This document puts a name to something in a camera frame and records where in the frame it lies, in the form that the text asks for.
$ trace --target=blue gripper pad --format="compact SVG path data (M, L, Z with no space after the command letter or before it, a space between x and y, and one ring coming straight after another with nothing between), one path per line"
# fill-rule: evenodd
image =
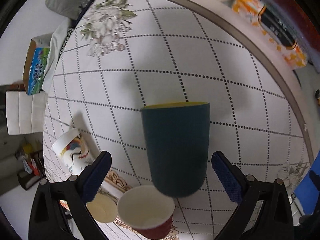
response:
M219 156L219 152L215 152L211 158L212 168L217 174L225 191L227 192L230 201L240 204L242 201L242 188L238 183L231 170Z
M91 202L94 199L99 187L101 186L101 183L111 168L111 154L104 151L100 155L94 161L94 163L90 165L92 166L92 169L90 169L91 172L87 174L87 179L83 183L83 191L81 195L83 203Z

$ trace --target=dark teal cup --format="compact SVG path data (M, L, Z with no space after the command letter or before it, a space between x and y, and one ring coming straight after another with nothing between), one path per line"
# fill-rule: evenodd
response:
M196 192L207 170L210 104L146 106L141 113L155 187L170 197L186 197Z

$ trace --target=table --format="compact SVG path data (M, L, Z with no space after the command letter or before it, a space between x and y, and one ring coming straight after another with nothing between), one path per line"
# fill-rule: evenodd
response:
M119 10L125 10L122 17ZM212 239L236 208L211 168L213 152L222 151L262 181L274 181L287 162L309 163L287 98L242 43L180 3L96 0L67 42L52 81L44 120L48 179L70 176L50 148L76 127L94 156L111 153L105 187L112 195L151 185L140 109L187 100L211 104L207 178L196 193L175 200L166 239ZM143 239L119 219L99 225L110 240Z

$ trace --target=dotted grid pattern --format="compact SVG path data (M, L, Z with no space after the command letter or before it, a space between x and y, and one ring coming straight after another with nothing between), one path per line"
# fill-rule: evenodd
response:
M47 177L54 182L70 176L51 146L78 128L94 156L101 150L112 154L112 169L129 185L151 185L140 109L210 102L207 176L196 193L175 200L173 220L181 240L213 239L236 204L214 173L211 154L220 150L244 174L273 181L287 161L308 163L302 133L272 77L233 37L166 0L128 3L137 17L130 19L131 31L119 33L124 51L88 57L80 21L61 54L45 110ZM248 228L260 207L257 203ZM144 238L114 223L99 225L111 240Z

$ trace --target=metal screw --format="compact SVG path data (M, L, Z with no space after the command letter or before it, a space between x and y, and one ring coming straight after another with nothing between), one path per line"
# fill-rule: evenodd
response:
M283 185L283 180L282 180L282 179L277 179L276 182L277 182L279 185Z
M41 179L40 184L41 184L41 185L44 185L44 184L46 184L47 182L48 182L47 179Z
M76 179L78 179L78 175L71 175L71 176L69 177L69 180L70 180L70 181L75 181Z
M246 178L247 178L248 181L254 181L254 180L256 179L256 178L255 178L254 176L252 176L252 175L247 175Z

